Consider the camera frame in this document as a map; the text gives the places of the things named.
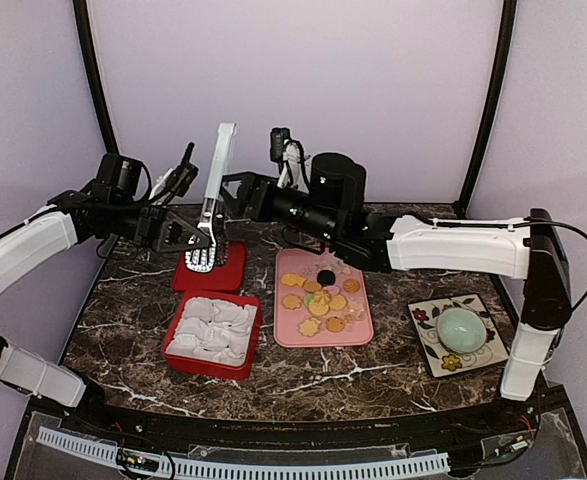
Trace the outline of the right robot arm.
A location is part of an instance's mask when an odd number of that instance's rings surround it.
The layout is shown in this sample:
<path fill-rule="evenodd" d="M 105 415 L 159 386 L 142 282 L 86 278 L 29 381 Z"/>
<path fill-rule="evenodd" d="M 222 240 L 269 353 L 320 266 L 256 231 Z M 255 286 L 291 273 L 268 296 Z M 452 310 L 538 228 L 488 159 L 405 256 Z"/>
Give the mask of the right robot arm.
<path fill-rule="evenodd" d="M 224 176 L 220 194 L 235 215 L 302 232 L 362 271 L 456 270 L 523 281 L 524 301 L 501 397 L 483 413 L 490 432 L 507 432 L 520 420 L 519 401 L 533 393 L 557 336 L 578 307 L 557 234 L 562 223 L 543 209 L 524 218 L 493 221 L 377 215 L 363 206 L 364 186 L 361 168 L 315 170 L 306 193 L 281 187 L 275 178 L 243 172 Z"/>

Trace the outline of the round tan cookie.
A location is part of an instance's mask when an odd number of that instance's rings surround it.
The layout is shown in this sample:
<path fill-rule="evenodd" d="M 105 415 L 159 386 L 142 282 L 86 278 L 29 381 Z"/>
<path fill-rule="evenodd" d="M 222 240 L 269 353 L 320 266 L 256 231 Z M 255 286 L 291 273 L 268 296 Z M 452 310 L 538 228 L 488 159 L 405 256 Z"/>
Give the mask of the round tan cookie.
<path fill-rule="evenodd" d="M 306 281 L 303 285 L 303 289 L 307 293 L 315 293 L 322 289 L 322 285 L 317 281 Z"/>

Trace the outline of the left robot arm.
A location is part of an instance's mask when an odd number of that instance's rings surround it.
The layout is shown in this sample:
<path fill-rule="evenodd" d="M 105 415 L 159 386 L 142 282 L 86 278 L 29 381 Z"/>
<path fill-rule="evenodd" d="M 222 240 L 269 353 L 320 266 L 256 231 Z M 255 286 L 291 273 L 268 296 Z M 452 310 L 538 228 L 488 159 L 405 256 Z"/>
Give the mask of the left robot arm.
<path fill-rule="evenodd" d="M 67 191 L 0 235 L 0 296 L 52 257 L 90 238 L 112 235 L 157 253 L 185 252 L 211 244 L 209 234 L 167 206 L 104 204 Z M 114 427 L 108 407 L 92 397 L 83 399 L 88 380 L 1 335 L 0 381 L 75 409 L 76 421 L 93 436 L 107 435 Z"/>

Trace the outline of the red cookie box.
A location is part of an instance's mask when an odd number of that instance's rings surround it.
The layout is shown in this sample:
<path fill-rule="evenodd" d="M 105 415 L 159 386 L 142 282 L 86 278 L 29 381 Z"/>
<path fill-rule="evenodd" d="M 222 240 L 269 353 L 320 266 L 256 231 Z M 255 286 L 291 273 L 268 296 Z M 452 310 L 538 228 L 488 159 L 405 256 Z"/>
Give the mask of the red cookie box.
<path fill-rule="evenodd" d="M 244 381 L 251 373 L 261 323 L 255 297 L 186 292 L 161 352 L 176 372 Z"/>

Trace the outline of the metal serving tongs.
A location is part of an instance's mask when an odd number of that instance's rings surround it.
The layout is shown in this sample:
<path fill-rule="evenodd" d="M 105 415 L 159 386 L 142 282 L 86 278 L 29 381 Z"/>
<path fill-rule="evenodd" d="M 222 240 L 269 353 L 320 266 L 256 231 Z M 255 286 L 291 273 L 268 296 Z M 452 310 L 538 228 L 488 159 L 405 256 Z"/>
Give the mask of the metal serving tongs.
<path fill-rule="evenodd" d="M 233 157 L 237 134 L 235 123 L 221 123 L 212 156 L 203 205 L 197 228 L 210 240 L 208 247 L 198 247 L 184 253 L 188 270 L 198 274 L 211 273 L 228 258 L 228 241 L 225 229 L 225 206 L 220 194 L 223 177 Z"/>

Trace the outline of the swirl butter cookie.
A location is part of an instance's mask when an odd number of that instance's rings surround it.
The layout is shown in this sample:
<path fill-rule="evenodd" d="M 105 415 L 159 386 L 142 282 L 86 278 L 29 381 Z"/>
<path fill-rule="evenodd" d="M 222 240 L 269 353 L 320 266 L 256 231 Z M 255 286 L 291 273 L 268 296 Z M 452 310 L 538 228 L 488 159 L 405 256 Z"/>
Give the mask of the swirl butter cookie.
<path fill-rule="evenodd" d="M 321 317 L 326 315 L 330 308 L 328 306 L 332 296 L 330 293 L 320 290 L 313 293 L 314 299 L 309 304 L 308 309 L 313 316 Z"/>

